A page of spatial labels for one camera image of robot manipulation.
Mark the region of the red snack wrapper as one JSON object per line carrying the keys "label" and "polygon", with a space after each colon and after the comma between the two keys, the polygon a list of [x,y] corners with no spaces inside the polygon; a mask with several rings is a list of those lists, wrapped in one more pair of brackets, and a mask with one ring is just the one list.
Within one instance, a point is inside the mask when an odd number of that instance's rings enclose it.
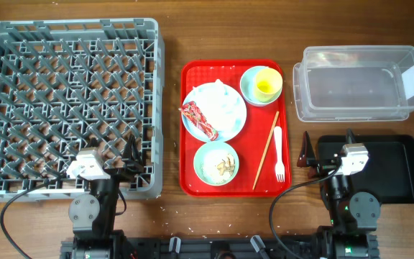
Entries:
{"label": "red snack wrapper", "polygon": [[207,122],[205,115],[194,101],[189,101],[182,105],[179,111],[185,116],[196,128],[204,133],[209,140],[214,141],[219,137],[219,133]]}

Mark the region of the rice and food scraps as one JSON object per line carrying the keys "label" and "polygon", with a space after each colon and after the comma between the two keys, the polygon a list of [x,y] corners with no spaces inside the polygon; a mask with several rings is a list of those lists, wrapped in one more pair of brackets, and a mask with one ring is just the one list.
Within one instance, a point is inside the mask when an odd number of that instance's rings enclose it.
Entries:
{"label": "rice and food scraps", "polygon": [[228,181],[236,164],[234,156],[225,150],[212,150],[208,152],[202,165],[202,171],[206,178],[213,183],[222,183]]}

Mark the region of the yellow plastic cup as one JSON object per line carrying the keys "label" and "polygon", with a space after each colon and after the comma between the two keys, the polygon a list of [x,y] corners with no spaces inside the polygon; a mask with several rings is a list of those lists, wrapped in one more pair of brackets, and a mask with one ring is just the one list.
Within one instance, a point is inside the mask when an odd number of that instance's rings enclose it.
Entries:
{"label": "yellow plastic cup", "polygon": [[282,90],[281,74],[273,68],[263,68],[254,77],[253,94],[259,102],[269,102]]}

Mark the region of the green bowl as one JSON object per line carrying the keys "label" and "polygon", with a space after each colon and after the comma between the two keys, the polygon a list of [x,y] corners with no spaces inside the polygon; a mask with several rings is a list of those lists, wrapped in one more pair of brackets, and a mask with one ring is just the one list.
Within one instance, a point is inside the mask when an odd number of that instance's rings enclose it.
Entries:
{"label": "green bowl", "polygon": [[196,151],[193,168],[202,182],[209,186],[224,186],[236,177],[239,156],[225,142],[207,142]]}

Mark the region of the light blue plate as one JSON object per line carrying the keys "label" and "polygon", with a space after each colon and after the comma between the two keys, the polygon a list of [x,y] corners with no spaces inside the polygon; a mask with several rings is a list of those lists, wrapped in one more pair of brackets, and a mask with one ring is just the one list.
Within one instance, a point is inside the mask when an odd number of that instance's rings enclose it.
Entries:
{"label": "light blue plate", "polygon": [[179,108],[183,126],[202,142],[227,142],[236,137],[247,120],[244,99],[220,80],[194,86]]}

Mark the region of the white napkin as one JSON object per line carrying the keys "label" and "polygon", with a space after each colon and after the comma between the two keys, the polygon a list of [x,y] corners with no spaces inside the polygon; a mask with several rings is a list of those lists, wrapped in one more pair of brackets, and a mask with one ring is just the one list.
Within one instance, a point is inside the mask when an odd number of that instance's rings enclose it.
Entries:
{"label": "white napkin", "polygon": [[235,90],[232,91],[231,87],[217,79],[206,86],[194,87],[192,95],[215,130],[223,132],[234,128],[242,102]]}

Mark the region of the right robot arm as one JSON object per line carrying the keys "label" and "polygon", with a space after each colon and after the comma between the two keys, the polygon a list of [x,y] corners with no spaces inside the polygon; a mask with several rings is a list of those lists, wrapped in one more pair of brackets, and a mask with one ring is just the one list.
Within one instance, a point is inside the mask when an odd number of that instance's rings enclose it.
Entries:
{"label": "right robot arm", "polygon": [[380,202],[370,192],[355,191],[351,182],[368,161],[367,148],[356,142],[350,129],[341,150],[327,159],[317,159],[308,133],[303,133],[297,166],[309,168],[308,177],[321,181],[321,198],[331,218],[330,226],[321,226],[312,235],[313,258],[380,256],[377,237],[371,234],[377,229]]}

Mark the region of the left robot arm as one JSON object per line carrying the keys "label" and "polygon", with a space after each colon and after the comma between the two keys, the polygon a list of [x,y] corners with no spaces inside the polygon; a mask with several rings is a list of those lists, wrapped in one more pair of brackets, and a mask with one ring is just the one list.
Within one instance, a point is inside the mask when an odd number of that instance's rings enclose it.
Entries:
{"label": "left robot arm", "polygon": [[137,250],[122,230],[114,229],[118,200],[124,200],[120,183],[144,172],[142,156],[132,135],[121,154],[124,165],[104,168],[98,152],[98,140],[93,138],[81,149],[67,169],[71,178],[86,181],[90,191],[75,198],[68,216],[73,223],[74,238],[60,248],[61,258],[137,258]]}

